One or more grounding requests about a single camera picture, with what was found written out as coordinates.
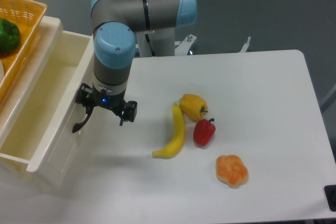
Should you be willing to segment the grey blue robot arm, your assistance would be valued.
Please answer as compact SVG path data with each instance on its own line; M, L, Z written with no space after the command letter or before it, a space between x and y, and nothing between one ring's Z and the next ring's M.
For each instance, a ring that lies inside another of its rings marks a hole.
M135 101L125 101L132 60L175 54L175 29L194 24L197 0L91 0L93 80L79 87L75 102L90 116L99 106L121 122L134 121Z

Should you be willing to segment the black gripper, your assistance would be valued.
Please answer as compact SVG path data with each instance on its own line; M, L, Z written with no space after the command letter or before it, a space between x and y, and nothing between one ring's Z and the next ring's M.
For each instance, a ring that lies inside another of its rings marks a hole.
M134 122L138 103L136 101L124 100L125 90L119 94L110 94L109 90L102 89L99 91L95 86L92 88L86 83L82 83L77 90L75 102L81 104L86 109L86 114L89 113L91 107L102 107L112 111L120 118L119 125L124 122Z

